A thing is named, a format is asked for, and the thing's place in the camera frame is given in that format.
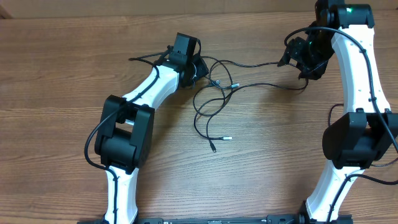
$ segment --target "black and white robotic arm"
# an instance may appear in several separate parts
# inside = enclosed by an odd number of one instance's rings
[[[387,129],[380,122],[379,110],[391,134],[394,137],[398,135],[398,114],[391,113],[377,72],[373,49],[374,21],[370,7],[347,5],[344,0],[319,0],[315,11],[317,20],[310,27],[296,30],[286,38],[287,48],[278,66],[294,59],[297,61],[296,67],[301,70],[299,78],[318,80],[324,74],[330,57],[336,53],[343,83],[344,112],[323,135],[323,152],[327,161],[320,180],[298,214],[268,215],[258,220],[248,218],[246,221],[217,218],[213,221],[217,224],[321,224],[332,221],[351,224],[351,216],[338,216],[340,205],[355,181],[355,178],[345,181],[347,176],[362,174],[373,161],[378,161],[384,155],[392,143]],[[296,37],[287,43],[289,37],[300,31],[307,32],[307,40]],[[200,46],[198,39],[177,34],[175,45],[169,47],[155,62],[156,68],[138,88],[121,98],[111,95],[105,101],[101,121],[107,120],[98,129],[95,152],[101,156],[101,163],[108,169],[108,210],[98,223],[139,223],[137,175],[149,153],[154,112],[179,87],[192,86],[208,73],[200,50],[193,54],[197,42]],[[364,57],[365,51],[369,64]],[[116,123],[128,123],[134,129],[130,133],[116,128]]]

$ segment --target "wooden surface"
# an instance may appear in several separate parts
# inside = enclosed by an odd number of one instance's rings
[[[87,16],[136,16],[212,14],[232,12],[307,12],[316,0],[0,0],[9,17],[59,18]],[[398,0],[346,0],[370,4],[373,10],[393,10]]]
[[[398,13],[374,16],[379,75],[397,111]],[[278,61],[285,36],[313,20],[313,12],[1,20],[0,223],[75,223],[102,216],[106,176],[87,164],[83,145],[106,97],[130,92],[148,76],[146,64],[127,58],[163,51],[182,32],[201,39],[203,55],[246,64]],[[229,68],[241,85],[303,85],[289,67]],[[221,68],[214,77],[226,83]],[[335,56],[323,78],[303,93],[253,87],[233,95],[210,124],[211,135],[233,137],[216,141],[217,153],[193,128],[194,92],[178,91],[156,112],[153,148],[137,186],[140,216],[295,213],[323,170],[328,110],[343,101]],[[208,90],[198,103],[218,95]],[[340,113],[336,109],[332,119]],[[379,163],[396,156],[390,148]],[[394,165],[366,174],[395,180],[397,171]],[[397,187],[360,179],[340,213],[353,214],[356,223],[396,223],[397,210]]]

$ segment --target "tabletop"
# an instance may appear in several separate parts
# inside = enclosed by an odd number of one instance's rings
[[[392,110],[398,110],[398,13],[375,11],[375,55]],[[161,52],[176,33],[198,37],[202,55],[244,64],[279,61],[283,40],[308,26],[314,12],[0,20],[0,223],[76,223],[107,207],[103,170],[83,146],[105,99],[135,89],[150,66],[130,57]],[[275,65],[227,65],[235,83],[300,87],[299,71]],[[221,84],[226,72],[212,76]],[[324,76],[303,92],[269,86],[235,93],[210,122],[217,153],[193,128],[195,90],[178,90],[156,111],[152,149],[139,171],[140,217],[263,217],[295,213],[314,190],[325,164],[322,134],[330,107],[343,102],[335,56]],[[197,103],[219,97],[200,93]],[[214,103],[207,112],[219,106]],[[332,120],[341,116],[337,108]],[[206,119],[198,120],[205,130]],[[378,163],[396,157],[391,147]],[[90,157],[99,157],[90,147]],[[397,165],[365,174],[396,180]],[[394,223],[398,191],[358,179],[341,214],[356,223]]]

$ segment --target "wall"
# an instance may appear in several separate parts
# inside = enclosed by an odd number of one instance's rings
[[[313,11],[316,0],[0,0],[11,18]],[[346,0],[396,9],[398,0]]]

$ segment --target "cable plug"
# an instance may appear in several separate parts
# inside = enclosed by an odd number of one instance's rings
[[[213,150],[213,152],[216,153],[217,152],[216,146],[213,144],[213,142],[210,139],[209,139],[209,142],[210,142],[211,150]]]

